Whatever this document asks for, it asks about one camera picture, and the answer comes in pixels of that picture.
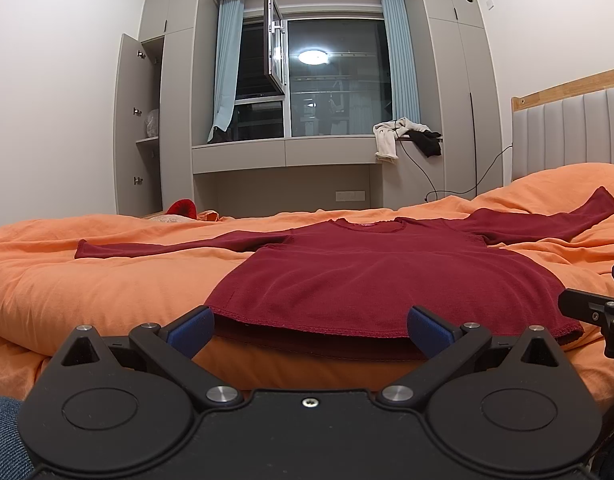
plastic bag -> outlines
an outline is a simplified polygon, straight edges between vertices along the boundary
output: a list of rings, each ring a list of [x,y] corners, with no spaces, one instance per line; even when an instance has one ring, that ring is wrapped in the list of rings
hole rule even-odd
[[[160,121],[159,109],[156,108],[147,114],[145,119],[145,127],[147,137],[158,137],[158,126]]]

power outlet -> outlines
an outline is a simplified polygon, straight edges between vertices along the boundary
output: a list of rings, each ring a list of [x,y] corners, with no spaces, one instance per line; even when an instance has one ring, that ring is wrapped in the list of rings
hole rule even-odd
[[[337,191],[336,202],[364,202],[365,191]]]

cabinet shelf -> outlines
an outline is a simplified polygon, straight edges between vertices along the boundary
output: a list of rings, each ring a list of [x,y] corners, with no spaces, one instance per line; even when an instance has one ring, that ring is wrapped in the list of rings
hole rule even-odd
[[[153,146],[154,144],[158,144],[158,137],[146,137],[136,140],[136,145],[138,146]]]

red sweater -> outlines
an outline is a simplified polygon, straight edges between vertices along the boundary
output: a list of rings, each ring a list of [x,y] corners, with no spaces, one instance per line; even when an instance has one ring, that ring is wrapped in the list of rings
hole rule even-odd
[[[478,209],[460,220],[344,219],[287,231],[234,231],[172,246],[81,240],[76,258],[148,256],[199,247],[255,251],[205,302],[232,320],[320,334],[407,335],[412,305],[449,322],[477,321],[495,335],[541,324],[567,340],[580,324],[558,310],[564,286],[530,258],[487,245],[570,240],[614,213],[604,187],[571,213],[552,216]]]

built-in wardrobe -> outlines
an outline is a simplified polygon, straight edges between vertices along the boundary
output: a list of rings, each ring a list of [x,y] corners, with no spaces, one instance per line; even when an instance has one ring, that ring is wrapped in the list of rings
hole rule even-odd
[[[477,0],[405,0],[421,121],[440,124],[444,189],[473,198],[502,186],[500,112]],[[489,166],[492,168],[483,177]]]
[[[213,118],[215,0],[145,0],[138,40],[124,34],[116,80],[114,171],[119,214],[146,216],[194,199],[191,146]],[[146,116],[159,110],[159,134]]]
[[[442,134],[443,153],[425,158],[412,143],[405,145],[407,153],[398,144],[397,163],[380,164],[372,132],[207,144],[217,2],[146,0],[138,38],[124,35],[120,48],[114,124],[118,212],[145,216],[181,198],[233,216],[398,209],[425,197],[435,200],[428,177],[438,198],[468,190],[459,196],[472,198],[501,186],[498,157],[476,187],[502,150],[494,70],[478,1],[405,0],[405,7],[421,122]],[[146,114],[156,108],[159,136],[148,138]],[[305,187],[316,180],[318,186]],[[335,191],[352,189],[363,191],[365,200],[335,202]]]

